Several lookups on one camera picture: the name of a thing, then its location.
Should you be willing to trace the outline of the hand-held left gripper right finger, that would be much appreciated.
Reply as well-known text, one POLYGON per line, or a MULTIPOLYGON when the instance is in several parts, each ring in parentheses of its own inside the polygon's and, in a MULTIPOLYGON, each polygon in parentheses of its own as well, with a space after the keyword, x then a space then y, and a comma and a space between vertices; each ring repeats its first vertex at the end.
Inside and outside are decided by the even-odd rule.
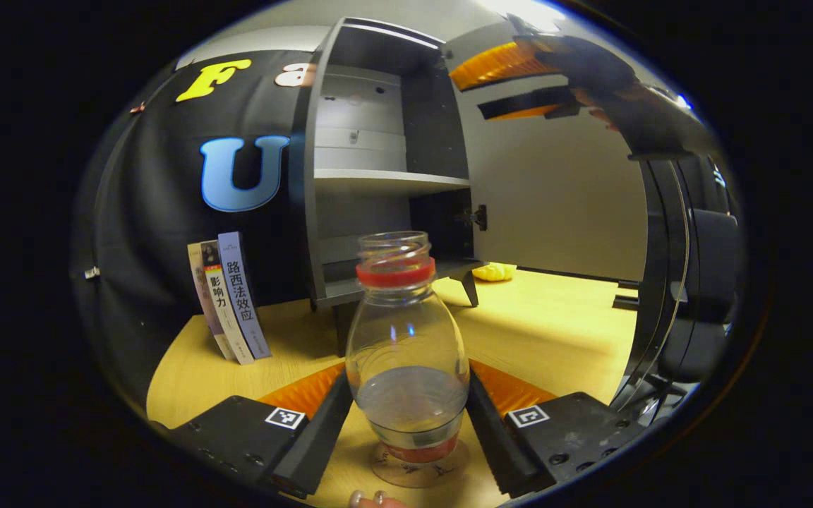
POLYGON ((573 482, 646 430, 585 392, 556 396, 477 360, 466 411, 495 483, 511 499, 573 482))

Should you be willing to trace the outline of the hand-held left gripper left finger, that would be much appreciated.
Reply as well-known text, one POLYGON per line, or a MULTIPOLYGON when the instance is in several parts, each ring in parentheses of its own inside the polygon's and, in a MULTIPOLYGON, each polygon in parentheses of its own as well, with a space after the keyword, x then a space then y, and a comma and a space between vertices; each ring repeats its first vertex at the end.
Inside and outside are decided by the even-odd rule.
POLYGON ((318 492, 352 402, 339 361, 259 399, 230 396, 155 427, 237 485, 306 499, 318 492))

